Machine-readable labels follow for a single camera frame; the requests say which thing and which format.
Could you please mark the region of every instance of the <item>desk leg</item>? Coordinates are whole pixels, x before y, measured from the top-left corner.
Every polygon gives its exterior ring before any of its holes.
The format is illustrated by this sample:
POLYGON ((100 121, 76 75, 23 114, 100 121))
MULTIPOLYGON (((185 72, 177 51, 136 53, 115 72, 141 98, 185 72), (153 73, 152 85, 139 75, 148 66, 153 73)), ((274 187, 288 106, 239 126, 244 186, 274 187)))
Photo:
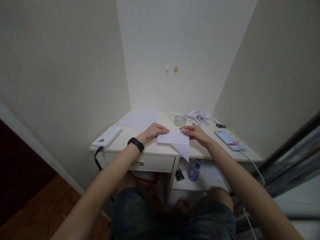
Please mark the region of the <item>desk leg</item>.
POLYGON ((173 168, 172 168, 172 172, 171 173, 166 173, 165 175, 165 188, 163 189, 163 195, 164 195, 164 205, 167 206, 168 205, 168 201, 169 201, 169 197, 170 197, 170 193, 171 193, 171 189, 172 189, 172 185, 173 185, 173 180, 176 176, 176 171, 178 168, 178 164, 179 164, 179 160, 180 160, 180 155, 176 156, 174 159, 174 164, 173 164, 173 168))

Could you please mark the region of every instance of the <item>white cable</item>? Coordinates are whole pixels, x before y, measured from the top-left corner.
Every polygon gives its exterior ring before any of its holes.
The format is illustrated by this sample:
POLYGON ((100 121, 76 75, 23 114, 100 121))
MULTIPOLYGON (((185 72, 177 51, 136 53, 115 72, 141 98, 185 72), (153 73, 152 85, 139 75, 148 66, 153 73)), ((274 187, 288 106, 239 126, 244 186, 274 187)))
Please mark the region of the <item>white cable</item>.
POLYGON ((252 228, 252 226, 251 226, 250 220, 249 220, 249 218, 248 218, 248 216, 247 216, 247 214, 246 214, 246 209, 245 209, 244 207, 243 207, 243 212, 244 212, 244 215, 246 215, 246 218, 247 218, 248 223, 249 223, 249 225, 250 225, 250 228, 251 228, 251 231, 252 231, 252 235, 253 235, 254 239, 257 240, 256 235, 254 235, 253 228, 252 228))
MULTIPOLYGON (((246 155, 244 155, 244 153, 242 151, 239 151, 239 153, 241 153, 243 156, 245 156, 254 165, 254 167, 256 168, 257 172, 259 173, 259 175, 260 175, 260 177, 262 179, 262 183, 263 183, 262 186, 264 187, 266 185, 266 182, 264 181, 264 179, 263 179, 260 171, 258 170, 257 166, 254 164, 254 162, 250 158, 248 158, 246 155)), ((251 222, 250 222, 250 220, 249 220, 249 218, 248 218, 248 216, 246 214, 246 209, 244 207, 243 207, 243 213, 244 213, 244 215, 246 216, 246 218, 248 220, 248 223, 250 225, 250 228, 251 228, 252 235, 253 235, 254 239, 257 240, 256 235, 254 235, 253 228, 251 226, 251 222)))
POLYGON ((257 172, 259 173, 259 175, 260 175, 260 177, 262 179, 262 186, 264 187, 266 185, 266 182, 264 181, 264 179, 263 179, 260 171, 258 170, 257 166, 254 164, 254 162, 251 159, 249 159, 246 155, 244 155, 242 151, 239 151, 239 153, 241 153, 243 156, 245 156, 254 165, 254 167, 256 168, 257 172))

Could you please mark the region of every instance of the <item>scissors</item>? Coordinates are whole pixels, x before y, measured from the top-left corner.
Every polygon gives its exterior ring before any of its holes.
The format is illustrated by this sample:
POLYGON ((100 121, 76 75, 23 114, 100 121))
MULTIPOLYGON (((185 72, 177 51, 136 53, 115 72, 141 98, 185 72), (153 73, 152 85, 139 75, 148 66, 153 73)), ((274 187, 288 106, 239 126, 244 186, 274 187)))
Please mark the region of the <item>scissors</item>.
POLYGON ((218 128, 226 128, 226 126, 217 123, 215 120, 213 120, 213 121, 216 123, 216 126, 217 126, 218 128))

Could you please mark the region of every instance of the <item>water bottle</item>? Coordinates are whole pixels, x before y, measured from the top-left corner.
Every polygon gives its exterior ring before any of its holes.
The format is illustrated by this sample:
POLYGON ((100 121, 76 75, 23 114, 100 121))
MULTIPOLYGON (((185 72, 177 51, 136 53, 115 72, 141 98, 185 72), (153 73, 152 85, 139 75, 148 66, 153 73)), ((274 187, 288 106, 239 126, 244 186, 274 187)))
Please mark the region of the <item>water bottle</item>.
POLYGON ((198 180, 200 174, 200 164, 196 163, 193 167, 190 167, 188 171, 188 178, 190 181, 195 182, 198 180))

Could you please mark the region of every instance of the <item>watch strap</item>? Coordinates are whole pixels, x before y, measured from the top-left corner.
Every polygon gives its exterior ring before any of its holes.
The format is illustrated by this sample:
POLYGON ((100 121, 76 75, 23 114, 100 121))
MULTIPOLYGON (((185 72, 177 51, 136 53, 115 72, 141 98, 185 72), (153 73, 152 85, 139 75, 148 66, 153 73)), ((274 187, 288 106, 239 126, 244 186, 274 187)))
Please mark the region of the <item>watch strap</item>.
POLYGON ((130 140, 128 141, 128 145, 130 143, 136 145, 140 152, 142 152, 144 150, 143 144, 139 140, 137 140, 136 138, 130 138, 130 140))

